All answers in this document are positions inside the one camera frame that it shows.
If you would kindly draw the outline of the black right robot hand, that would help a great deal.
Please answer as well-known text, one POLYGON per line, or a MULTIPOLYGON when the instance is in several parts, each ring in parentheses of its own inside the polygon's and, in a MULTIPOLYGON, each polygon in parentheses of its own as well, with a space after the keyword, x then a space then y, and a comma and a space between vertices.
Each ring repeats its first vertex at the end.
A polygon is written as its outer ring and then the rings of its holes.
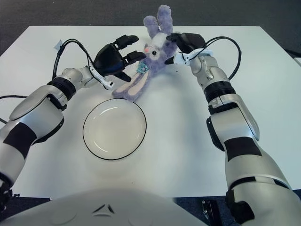
POLYGON ((165 61, 166 65, 190 65, 190 61, 206 48, 204 38, 195 33, 172 33, 166 40, 175 43, 180 50, 165 61))

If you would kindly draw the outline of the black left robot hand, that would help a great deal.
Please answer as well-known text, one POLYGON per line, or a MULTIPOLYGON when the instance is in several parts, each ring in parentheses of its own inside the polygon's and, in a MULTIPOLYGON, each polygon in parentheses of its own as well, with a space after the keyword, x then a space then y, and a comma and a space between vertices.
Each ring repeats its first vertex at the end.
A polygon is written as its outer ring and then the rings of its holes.
POLYGON ((125 82, 130 82, 131 77, 123 70, 146 58, 143 52, 133 51, 126 56, 120 54, 120 50, 137 42, 139 38, 135 35, 123 35, 117 38, 113 43, 105 45, 96 55, 93 66, 103 77, 113 75, 125 82))

